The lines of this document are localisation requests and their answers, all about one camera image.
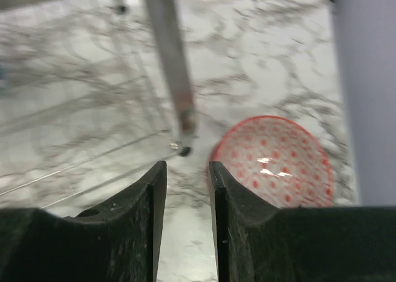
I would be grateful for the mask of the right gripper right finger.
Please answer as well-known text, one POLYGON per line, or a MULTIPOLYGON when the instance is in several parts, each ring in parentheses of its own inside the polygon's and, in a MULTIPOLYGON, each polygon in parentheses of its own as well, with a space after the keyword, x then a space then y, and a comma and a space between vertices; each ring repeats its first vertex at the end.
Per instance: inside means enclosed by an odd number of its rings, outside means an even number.
POLYGON ((209 164, 220 281, 394 281, 395 208, 277 208, 209 164))

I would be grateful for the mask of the steel two-tier dish rack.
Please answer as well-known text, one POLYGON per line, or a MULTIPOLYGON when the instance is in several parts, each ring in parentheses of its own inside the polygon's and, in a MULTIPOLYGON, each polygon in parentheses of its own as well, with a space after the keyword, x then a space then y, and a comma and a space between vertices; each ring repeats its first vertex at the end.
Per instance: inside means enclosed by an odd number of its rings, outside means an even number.
POLYGON ((175 0, 1 0, 1 205, 50 207, 192 151, 175 0))

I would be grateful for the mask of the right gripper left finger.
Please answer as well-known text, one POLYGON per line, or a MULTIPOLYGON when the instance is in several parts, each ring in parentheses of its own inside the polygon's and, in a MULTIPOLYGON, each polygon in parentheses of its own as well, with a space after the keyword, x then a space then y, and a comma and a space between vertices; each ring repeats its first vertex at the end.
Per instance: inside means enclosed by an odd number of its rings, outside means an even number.
POLYGON ((1 210, 2 281, 155 281, 167 186, 164 161, 75 217, 1 210))

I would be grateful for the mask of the blue dotted small bowl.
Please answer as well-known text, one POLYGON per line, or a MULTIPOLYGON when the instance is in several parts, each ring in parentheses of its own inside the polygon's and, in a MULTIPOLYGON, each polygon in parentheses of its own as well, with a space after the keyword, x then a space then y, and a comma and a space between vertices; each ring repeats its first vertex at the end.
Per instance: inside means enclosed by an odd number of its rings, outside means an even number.
POLYGON ((254 116, 234 125, 213 148, 244 187, 276 207, 329 207, 335 182, 316 138, 279 116, 254 116))

